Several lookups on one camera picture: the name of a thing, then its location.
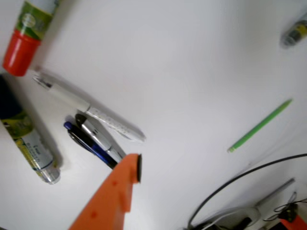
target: pen clip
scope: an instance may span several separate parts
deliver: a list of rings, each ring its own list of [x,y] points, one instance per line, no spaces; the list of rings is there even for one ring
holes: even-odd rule
[[[68,135],[70,136],[70,138],[74,141],[74,142],[76,142],[78,145],[80,145],[82,148],[84,148],[85,150],[87,150],[87,151],[89,151],[89,152],[91,152],[92,154],[94,154],[91,150],[89,150],[86,146],[84,146],[81,142],[79,142],[78,141],[78,139],[76,139],[76,137],[73,135],[73,134],[71,134],[69,131],[68,131]]]

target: green label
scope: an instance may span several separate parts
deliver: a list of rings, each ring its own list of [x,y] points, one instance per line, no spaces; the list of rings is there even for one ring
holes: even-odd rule
[[[25,111],[1,121],[13,139],[22,138],[33,130],[32,121]]]
[[[53,15],[42,11],[27,1],[24,2],[15,29],[36,40],[43,40]]]

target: can label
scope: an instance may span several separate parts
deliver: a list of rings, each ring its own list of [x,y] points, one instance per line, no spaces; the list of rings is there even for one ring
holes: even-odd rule
[[[43,40],[60,0],[28,0],[24,2],[15,29],[36,40]]]
[[[24,111],[1,121],[34,170],[41,170],[52,164],[53,156]]]

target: red bottle cap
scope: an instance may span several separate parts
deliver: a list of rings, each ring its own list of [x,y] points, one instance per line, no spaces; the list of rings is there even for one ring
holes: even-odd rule
[[[35,40],[15,30],[6,50],[3,67],[12,75],[25,75],[36,49],[41,41]]]

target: green pen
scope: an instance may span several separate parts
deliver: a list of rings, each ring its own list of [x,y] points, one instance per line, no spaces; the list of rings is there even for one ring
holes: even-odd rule
[[[241,145],[243,145],[248,139],[250,139],[255,133],[257,133],[262,127],[269,123],[273,118],[280,114],[288,105],[292,102],[292,99],[281,104],[277,109],[275,109],[270,115],[263,119],[259,124],[257,124],[251,131],[245,134],[240,140],[238,140],[233,146],[231,146],[227,151],[233,152]]]

